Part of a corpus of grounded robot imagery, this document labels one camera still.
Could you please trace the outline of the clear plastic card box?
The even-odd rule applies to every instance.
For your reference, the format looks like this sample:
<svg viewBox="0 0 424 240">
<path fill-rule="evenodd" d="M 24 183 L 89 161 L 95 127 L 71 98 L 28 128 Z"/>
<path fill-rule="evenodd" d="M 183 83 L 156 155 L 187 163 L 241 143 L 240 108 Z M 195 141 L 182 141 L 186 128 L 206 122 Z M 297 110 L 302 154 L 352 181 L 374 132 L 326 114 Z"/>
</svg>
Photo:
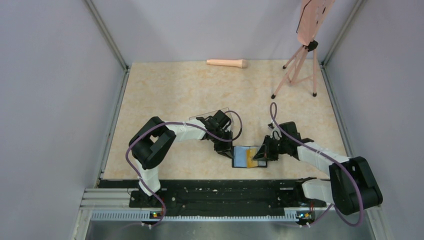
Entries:
<svg viewBox="0 0 424 240">
<path fill-rule="evenodd" d="M 221 109 L 218 109 L 218 110 L 214 110 L 214 111 L 210 111 L 210 112 L 207 112 L 207 113 L 202 113 L 202 114 L 199 114 L 199 115 L 195 115 L 195 116 L 191 116 L 191 117 L 189 117 L 188 119 L 189 120 L 194 120 L 194 119 L 196 119 L 196 118 L 198 118 L 198 117 L 202 117 L 202 118 L 208 118 L 209 116 L 214 116 L 218 111 L 222 111 L 223 113 L 225 113 L 226 115 L 227 115 L 227 117 L 229 118 L 229 121 L 226 123 L 226 127 L 229 127 L 229 128 L 231 128 L 231 126 L 233 125 L 233 117 L 231 116 L 231 113 L 229 113 L 228 111 L 229 111 L 230 109 L 228 108 L 228 107 L 224 107 L 224 108 L 221 108 Z"/>
</svg>

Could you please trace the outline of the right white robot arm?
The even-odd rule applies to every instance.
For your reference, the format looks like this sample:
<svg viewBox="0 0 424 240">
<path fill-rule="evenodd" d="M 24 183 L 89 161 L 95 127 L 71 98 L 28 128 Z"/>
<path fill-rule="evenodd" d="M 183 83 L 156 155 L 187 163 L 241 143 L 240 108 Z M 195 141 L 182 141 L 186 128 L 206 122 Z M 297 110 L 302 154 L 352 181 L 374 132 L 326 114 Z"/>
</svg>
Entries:
<svg viewBox="0 0 424 240">
<path fill-rule="evenodd" d="M 293 121 L 279 124 L 272 135 L 266 135 L 252 160 L 277 161 L 281 155 L 312 165 L 329 177 L 300 179 L 293 192 L 293 200 L 299 206 L 319 200 L 333 204 L 344 215 L 351 215 L 383 202 L 383 194 L 364 157 L 339 155 L 310 138 L 302 138 Z"/>
</svg>

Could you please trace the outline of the single gold credit card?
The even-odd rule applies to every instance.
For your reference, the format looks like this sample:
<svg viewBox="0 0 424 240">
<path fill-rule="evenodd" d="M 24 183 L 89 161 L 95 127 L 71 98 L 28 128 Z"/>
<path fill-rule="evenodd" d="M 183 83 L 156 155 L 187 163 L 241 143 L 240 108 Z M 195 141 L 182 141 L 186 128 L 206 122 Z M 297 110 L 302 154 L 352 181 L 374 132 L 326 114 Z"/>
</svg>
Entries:
<svg viewBox="0 0 424 240">
<path fill-rule="evenodd" d="M 256 154 L 257 154 L 256 148 L 249 148 L 246 150 L 246 167 L 248 169 L 258 167 L 259 165 L 258 161 L 254 159 Z"/>
</svg>

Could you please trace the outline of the black card holder wallet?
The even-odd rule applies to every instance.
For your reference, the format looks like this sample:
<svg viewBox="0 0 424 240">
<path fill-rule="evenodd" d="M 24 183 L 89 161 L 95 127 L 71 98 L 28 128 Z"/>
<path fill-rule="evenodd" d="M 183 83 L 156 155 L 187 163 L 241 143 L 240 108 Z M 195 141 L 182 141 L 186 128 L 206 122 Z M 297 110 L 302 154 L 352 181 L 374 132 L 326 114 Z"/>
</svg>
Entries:
<svg viewBox="0 0 424 240">
<path fill-rule="evenodd" d="M 259 146 L 234 146 L 232 167 L 239 169 L 267 168 L 266 161 L 253 159 L 259 149 Z"/>
</svg>

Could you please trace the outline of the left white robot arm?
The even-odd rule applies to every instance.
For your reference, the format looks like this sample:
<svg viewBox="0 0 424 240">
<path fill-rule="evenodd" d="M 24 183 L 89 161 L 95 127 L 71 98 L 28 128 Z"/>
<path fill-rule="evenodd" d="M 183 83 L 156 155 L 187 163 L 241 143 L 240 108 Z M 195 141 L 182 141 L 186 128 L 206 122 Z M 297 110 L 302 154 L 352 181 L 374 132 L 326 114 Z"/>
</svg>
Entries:
<svg viewBox="0 0 424 240">
<path fill-rule="evenodd" d="M 158 116 L 150 118 L 128 143 L 125 158 L 132 156 L 131 167 L 139 178 L 141 200 L 149 207 L 160 202 L 161 188 L 159 165 L 172 144 L 185 141 L 212 141 L 214 151 L 224 157 L 233 157 L 232 118 L 228 112 L 218 110 L 214 115 L 196 116 L 188 121 L 164 121 Z"/>
</svg>

